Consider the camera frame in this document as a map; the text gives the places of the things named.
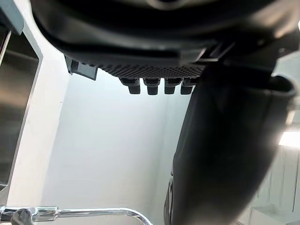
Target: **black plastic part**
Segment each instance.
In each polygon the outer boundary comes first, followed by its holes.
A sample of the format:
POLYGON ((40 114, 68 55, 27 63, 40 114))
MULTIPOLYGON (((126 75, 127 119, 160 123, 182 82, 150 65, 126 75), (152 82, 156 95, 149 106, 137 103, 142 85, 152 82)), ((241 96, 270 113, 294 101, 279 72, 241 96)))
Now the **black plastic part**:
POLYGON ((172 225, 230 224, 276 155, 296 96, 292 83, 226 78, 208 70, 190 99, 173 159, 172 225))
POLYGON ((79 74, 81 76, 87 77, 92 80, 96 80, 97 77, 97 67, 92 67, 90 65, 78 62, 69 57, 65 56, 66 65, 69 73, 72 75, 73 73, 79 74))
POLYGON ((13 0, 0 0, 0 25, 20 35, 24 28, 24 19, 13 0))
POLYGON ((157 95, 158 94, 158 87, 147 87, 148 95, 157 95))
POLYGON ((159 84, 160 84, 160 78, 156 78, 156 79, 143 79, 144 81, 144 84, 147 86, 147 87, 158 87, 159 84))
POLYGON ((172 95, 175 92, 175 87, 165 87, 165 94, 172 95))
POLYGON ((133 95, 138 95, 141 93, 141 86, 128 86, 129 93, 133 95))
POLYGON ((184 87, 181 86, 180 88, 180 94, 182 95, 189 95, 190 93, 192 93, 193 87, 184 87))
POLYGON ((135 87, 140 85, 140 79, 120 78, 120 81, 123 85, 128 87, 135 87))

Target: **textured black surface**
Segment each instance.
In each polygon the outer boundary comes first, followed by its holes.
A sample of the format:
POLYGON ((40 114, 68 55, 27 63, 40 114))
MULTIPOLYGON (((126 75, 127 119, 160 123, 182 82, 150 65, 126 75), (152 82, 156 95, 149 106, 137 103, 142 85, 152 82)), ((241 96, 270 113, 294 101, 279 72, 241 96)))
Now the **textured black surface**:
POLYGON ((99 65, 99 68, 113 76, 121 78, 195 78, 202 74, 204 66, 155 67, 139 65, 99 65))

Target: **curved black plastic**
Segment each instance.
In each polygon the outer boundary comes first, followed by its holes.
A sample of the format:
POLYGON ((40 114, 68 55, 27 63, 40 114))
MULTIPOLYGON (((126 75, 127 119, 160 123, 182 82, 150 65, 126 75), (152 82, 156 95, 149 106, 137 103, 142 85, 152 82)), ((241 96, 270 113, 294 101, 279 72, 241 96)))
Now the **curved black plastic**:
POLYGON ((292 32, 300 0, 222 0, 173 11, 114 0, 30 0, 44 36, 78 61, 181 65, 180 53, 236 43, 239 54, 292 32))
POLYGON ((166 202, 166 224, 230 224, 276 155, 296 95, 281 76, 245 86, 207 73, 181 130, 173 160, 172 223, 166 202))

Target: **black handle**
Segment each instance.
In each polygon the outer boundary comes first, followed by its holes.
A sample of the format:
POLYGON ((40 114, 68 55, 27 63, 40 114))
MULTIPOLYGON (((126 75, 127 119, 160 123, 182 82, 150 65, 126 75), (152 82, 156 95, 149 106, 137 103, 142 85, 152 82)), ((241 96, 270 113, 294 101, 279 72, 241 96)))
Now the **black handle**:
POLYGON ((197 84, 173 160, 166 224, 228 225, 255 194, 276 155, 296 91, 281 76, 252 83, 219 77, 197 84))

